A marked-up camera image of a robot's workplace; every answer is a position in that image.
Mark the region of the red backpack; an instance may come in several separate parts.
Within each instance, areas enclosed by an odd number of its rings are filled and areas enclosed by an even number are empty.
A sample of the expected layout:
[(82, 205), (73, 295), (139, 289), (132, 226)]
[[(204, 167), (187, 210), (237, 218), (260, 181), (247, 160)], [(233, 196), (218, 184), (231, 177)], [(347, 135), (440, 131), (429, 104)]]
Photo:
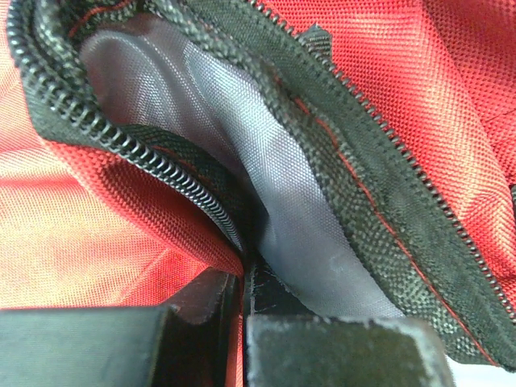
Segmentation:
[(514, 2), (2, 2), (1, 307), (154, 306), (255, 258), (514, 385)]

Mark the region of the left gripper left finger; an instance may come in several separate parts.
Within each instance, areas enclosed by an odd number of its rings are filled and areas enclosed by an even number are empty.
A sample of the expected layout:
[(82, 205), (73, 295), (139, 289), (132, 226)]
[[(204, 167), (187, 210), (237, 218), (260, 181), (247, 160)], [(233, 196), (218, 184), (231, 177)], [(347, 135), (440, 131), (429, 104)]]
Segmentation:
[(209, 268), (157, 306), (4, 310), (4, 386), (232, 386), (239, 281)]

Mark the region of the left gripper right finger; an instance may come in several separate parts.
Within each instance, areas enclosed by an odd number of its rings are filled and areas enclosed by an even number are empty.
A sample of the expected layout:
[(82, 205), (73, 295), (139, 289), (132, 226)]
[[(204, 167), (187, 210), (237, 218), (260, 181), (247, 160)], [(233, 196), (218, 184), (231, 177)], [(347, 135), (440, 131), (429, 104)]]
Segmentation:
[(328, 318), (305, 308), (263, 261), (245, 277), (248, 386), (453, 386), (443, 345), (413, 318)]

